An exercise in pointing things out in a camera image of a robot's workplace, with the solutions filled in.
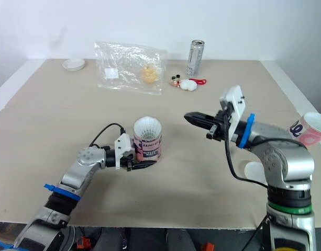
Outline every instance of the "table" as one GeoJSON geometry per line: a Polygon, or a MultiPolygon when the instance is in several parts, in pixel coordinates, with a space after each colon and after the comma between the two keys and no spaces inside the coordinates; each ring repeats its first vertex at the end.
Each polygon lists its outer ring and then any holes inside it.
{"type": "MultiPolygon", "coordinates": [[[[50,194],[43,185],[55,185],[78,151],[108,123],[118,122],[132,134],[134,121],[149,115],[163,126],[159,163],[132,172],[114,168],[97,172],[72,212],[71,224],[257,226],[265,214],[266,190],[234,179],[224,144],[206,139],[206,131],[188,124],[183,115],[190,111],[214,115],[221,93],[240,85],[247,104],[243,118],[254,112],[257,121],[287,128],[299,114],[285,93],[299,91],[290,88],[285,77],[278,81],[280,86],[274,81],[284,74],[279,68],[271,62],[203,61],[199,77],[208,80],[205,86],[184,92],[164,84],[163,94],[152,96],[98,88],[93,60],[77,72],[66,71],[62,62],[43,62],[15,95],[8,94],[13,97],[0,111],[0,221],[28,222],[50,194]]],[[[166,77],[184,75],[184,69],[185,61],[170,61],[166,77]]],[[[113,144],[117,137],[116,128],[108,129],[98,143],[113,144]]],[[[230,150],[240,176],[246,163],[258,161],[234,144],[230,150]]],[[[309,151],[315,160],[316,227],[321,227],[321,145],[309,151]]]]}

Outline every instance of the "silver can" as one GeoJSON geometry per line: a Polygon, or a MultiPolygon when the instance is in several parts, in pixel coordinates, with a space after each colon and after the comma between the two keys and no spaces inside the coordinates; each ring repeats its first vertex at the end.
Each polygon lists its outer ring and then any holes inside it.
{"type": "Polygon", "coordinates": [[[204,41],[193,40],[191,44],[190,56],[188,58],[186,75],[188,77],[196,77],[198,68],[201,63],[202,53],[204,48],[204,41]]]}

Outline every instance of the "pink paper cup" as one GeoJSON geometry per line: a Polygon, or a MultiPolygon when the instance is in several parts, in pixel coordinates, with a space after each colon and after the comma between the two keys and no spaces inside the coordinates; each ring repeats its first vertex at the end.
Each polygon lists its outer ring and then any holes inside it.
{"type": "Polygon", "coordinates": [[[143,117],[134,124],[134,144],[138,161],[157,161],[161,155],[161,124],[152,117],[143,117]]]}
{"type": "Polygon", "coordinates": [[[303,143],[305,146],[315,145],[321,141],[321,114],[307,112],[288,131],[293,139],[303,143]]]}

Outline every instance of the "clear plastic bag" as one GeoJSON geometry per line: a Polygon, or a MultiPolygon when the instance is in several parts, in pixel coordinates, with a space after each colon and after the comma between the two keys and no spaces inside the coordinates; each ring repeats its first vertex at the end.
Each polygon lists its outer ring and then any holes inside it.
{"type": "Polygon", "coordinates": [[[167,52],[133,44],[95,42],[99,87],[161,95],[167,52]]]}

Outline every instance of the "green ring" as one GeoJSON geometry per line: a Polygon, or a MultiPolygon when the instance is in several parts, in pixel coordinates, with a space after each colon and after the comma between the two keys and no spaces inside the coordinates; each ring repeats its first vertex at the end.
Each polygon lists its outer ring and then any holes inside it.
{"type": "Polygon", "coordinates": [[[278,211],[290,214],[307,214],[312,211],[312,204],[305,208],[288,208],[269,201],[269,205],[278,211]]]}

